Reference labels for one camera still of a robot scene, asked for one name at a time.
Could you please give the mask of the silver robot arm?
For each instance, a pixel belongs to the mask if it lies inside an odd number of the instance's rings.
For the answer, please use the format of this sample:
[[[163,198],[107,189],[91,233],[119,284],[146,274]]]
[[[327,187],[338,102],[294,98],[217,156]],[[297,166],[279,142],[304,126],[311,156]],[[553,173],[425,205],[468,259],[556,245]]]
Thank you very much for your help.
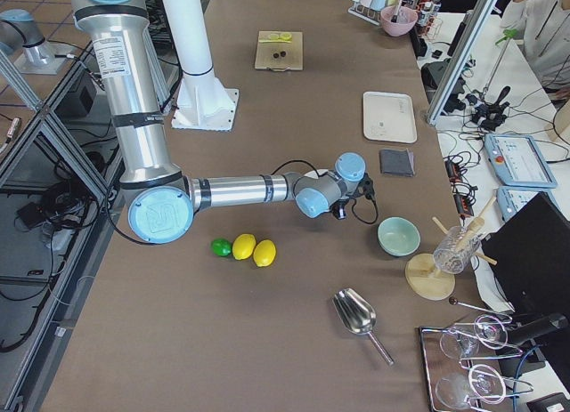
[[[173,119],[176,128],[228,131],[239,93],[216,77],[200,0],[162,0],[183,72]],[[92,39],[117,131],[125,171],[129,239],[165,244],[210,207],[294,201],[314,218],[338,214],[371,183],[363,158],[342,154],[329,169],[298,173],[191,180],[170,157],[145,46],[145,0],[71,0],[77,28]]]

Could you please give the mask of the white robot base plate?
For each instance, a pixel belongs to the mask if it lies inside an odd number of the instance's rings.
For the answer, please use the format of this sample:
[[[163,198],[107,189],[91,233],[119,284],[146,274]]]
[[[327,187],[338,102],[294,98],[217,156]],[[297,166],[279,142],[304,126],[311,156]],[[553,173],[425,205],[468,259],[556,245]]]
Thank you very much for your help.
[[[199,88],[187,92],[182,87],[171,125],[174,129],[229,132],[233,128],[239,98],[238,89],[222,88],[206,99]]]

